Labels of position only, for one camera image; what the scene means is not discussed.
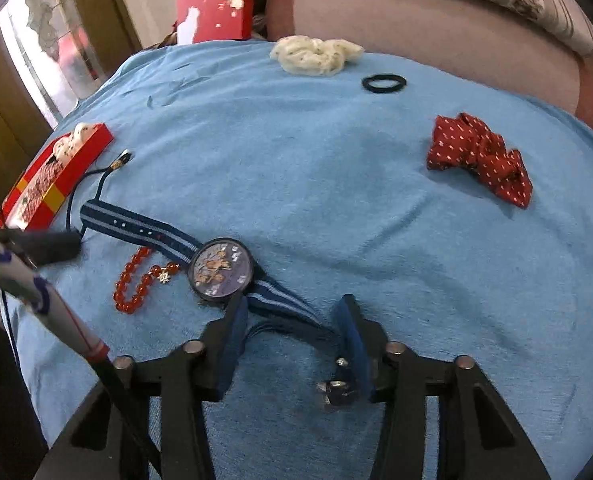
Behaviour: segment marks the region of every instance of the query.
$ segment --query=cable connector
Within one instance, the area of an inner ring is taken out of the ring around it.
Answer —
[[[117,158],[115,158],[114,162],[110,164],[110,168],[112,171],[118,170],[121,166],[126,165],[130,159],[132,158],[132,153],[129,150],[124,150]]]

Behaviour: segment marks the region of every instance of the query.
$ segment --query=screw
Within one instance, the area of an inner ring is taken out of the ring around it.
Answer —
[[[474,365],[476,364],[476,361],[468,355],[459,355],[454,362],[456,363],[456,366],[463,370],[470,370],[471,368],[474,368]]]
[[[401,355],[407,347],[403,343],[397,341],[390,341],[385,344],[385,352],[393,355]]]
[[[114,359],[114,367],[117,370],[125,370],[126,368],[131,367],[134,364],[134,359],[132,359],[129,355],[119,355],[116,359]]]
[[[200,354],[205,349],[206,346],[198,339],[190,339],[186,343],[183,343],[183,352],[187,354]]]

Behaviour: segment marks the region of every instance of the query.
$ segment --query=red gift box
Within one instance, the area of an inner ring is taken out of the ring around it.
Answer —
[[[254,0],[177,0],[179,43],[248,40],[252,35],[253,6]]]
[[[20,220],[17,209],[23,199],[24,193],[34,184],[35,177],[38,178],[39,171],[48,165],[46,162],[52,157],[54,145],[59,139],[67,137],[65,134],[50,142],[28,170],[19,179],[16,186],[12,188],[1,209],[9,227],[20,227],[21,229],[46,229],[52,223],[54,216],[65,202],[65,198],[72,192],[74,185],[87,171],[87,168],[96,160],[106,146],[112,142],[114,137],[103,123],[95,124],[95,129],[90,137],[83,143],[74,156],[65,164],[63,169],[54,176],[53,182],[41,197],[38,207],[27,221]],[[0,228],[3,222],[0,216]]]

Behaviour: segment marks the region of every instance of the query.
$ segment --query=red bead bracelet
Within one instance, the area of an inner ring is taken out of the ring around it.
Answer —
[[[167,262],[166,266],[161,268],[158,265],[150,267],[148,272],[141,276],[141,282],[136,286],[136,294],[132,299],[126,301],[124,292],[128,288],[128,283],[132,281],[132,273],[136,270],[144,258],[147,258],[152,253],[149,247],[140,247],[132,256],[132,259],[126,263],[126,268],[121,272],[121,277],[116,282],[116,290],[114,292],[114,303],[119,312],[126,314],[134,314],[136,309],[143,304],[143,298],[147,296],[147,288],[157,278],[161,283],[167,283],[171,276],[174,276],[180,270],[180,265],[174,262]]]

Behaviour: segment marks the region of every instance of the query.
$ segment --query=white scrunchie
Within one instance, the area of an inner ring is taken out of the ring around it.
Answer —
[[[317,40],[288,36],[278,40],[270,58],[278,59],[286,72],[301,75],[334,75],[346,61],[358,61],[365,49],[346,40]]]
[[[67,164],[74,154],[79,151],[80,147],[83,146],[83,143],[90,138],[93,131],[94,126],[92,124],[77,124],[73,133],[67,137],[62,137],[54,145],[52,153],[54,153],[56,160],[63,165]]]

